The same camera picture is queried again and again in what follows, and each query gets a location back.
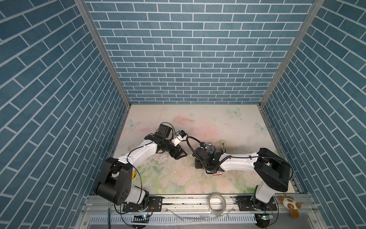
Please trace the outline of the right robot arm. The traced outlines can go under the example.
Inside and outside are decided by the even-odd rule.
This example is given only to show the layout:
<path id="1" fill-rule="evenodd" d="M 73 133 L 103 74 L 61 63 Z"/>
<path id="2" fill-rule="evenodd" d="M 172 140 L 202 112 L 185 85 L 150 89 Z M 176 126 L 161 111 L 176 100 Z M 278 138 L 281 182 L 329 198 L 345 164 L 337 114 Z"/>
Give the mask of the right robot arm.
<path id="1" fill-rule="evenodd" d="M 224 150 L 210 153 L 204 148 L 193 151 L 195 168 L 205 169 L 207 174 L 227 171 L 253 172 L 261 178 L 256 186 L 252 202 L 267 204 L 277 192 L 287 192 L 291 179 L 291 166 L 277 154 L 267 148 L 246 155 L 231 155 Z"/>

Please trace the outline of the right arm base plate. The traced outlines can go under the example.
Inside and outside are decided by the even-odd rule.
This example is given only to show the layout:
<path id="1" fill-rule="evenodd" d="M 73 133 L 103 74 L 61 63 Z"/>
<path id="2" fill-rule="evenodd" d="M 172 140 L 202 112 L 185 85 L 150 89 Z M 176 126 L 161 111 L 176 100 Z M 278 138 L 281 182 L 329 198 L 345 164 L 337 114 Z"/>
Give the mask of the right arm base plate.
<path id="1" fill-rule="evenodd" d="M 239 211 L 277 211 L 278 206 L 272 197 L 268 203 L 263 203 L 254 198 L 254 195 L 241 195 L 235 197 Z"/>

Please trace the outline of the olive grey stapler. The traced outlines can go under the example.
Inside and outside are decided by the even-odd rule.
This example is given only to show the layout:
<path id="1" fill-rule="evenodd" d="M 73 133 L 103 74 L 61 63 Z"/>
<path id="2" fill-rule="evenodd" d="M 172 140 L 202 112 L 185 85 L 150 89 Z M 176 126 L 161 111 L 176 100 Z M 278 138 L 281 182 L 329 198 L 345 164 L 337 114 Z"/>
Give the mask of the olive grey stapler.
<path id="1" fill-rule="evenodd" d="M 221 142 L 221 152 L 223 154 L 226 153 L 226 143 L 225 143 L 225 141 L 222 141 Z"/>

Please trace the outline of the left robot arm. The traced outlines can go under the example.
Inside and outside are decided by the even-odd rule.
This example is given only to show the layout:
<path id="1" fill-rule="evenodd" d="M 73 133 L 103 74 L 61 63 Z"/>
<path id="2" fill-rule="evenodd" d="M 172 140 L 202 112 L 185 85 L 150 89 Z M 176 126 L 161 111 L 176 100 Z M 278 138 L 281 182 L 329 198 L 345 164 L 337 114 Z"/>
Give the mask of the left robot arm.
<path id="1" fill-rule="evenodd" d="M 157 131 L 147 135 L 137 148 L 119 158 L 109 157 L 103 162 L 94 193 L 117 206 L 132 203 L 139 208 L 146 208 L 149 192 L 141 186 L 132 186 L 132 180 L 139 175 L 137 167 L 159 151 L 169 153 L 176 160 L 187 156 L 180 146 L 186 138 L 187 133 L 183 130 L 174 133 L 172 127 L 160 124 Z"/>

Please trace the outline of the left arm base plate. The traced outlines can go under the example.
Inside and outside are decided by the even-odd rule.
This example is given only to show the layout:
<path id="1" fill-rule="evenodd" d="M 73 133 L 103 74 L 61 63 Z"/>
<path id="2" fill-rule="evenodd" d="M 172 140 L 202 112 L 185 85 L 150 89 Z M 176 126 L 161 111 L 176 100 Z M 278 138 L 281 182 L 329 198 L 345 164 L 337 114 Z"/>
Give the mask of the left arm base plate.
<path id="1" fill-rule="evenodd" d="M 123 212 L 139 212 L 139 211 L 147 211 L 150 208 L 150 211 L 161 212 L 163 204 L 162 196 L 149 196 L 144 197 L 142 203 L 136 204 L 132 202 L 125 202 L 123 205 Z"/>

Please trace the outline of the red staples box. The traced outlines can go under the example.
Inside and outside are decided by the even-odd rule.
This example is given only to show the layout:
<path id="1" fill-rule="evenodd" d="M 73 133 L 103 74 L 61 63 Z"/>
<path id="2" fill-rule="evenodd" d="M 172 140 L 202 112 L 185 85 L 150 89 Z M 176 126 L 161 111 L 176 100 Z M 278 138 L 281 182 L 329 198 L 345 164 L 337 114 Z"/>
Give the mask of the red staples box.
<path id="1" fill-rule="evenodd" d="M 213 175 L 214 176 L 219 176 L 219 175 L 222 175 L 223 174 L 223 172 L 222 171 L 217 171 L 216 173 L 214 173 Z"/>

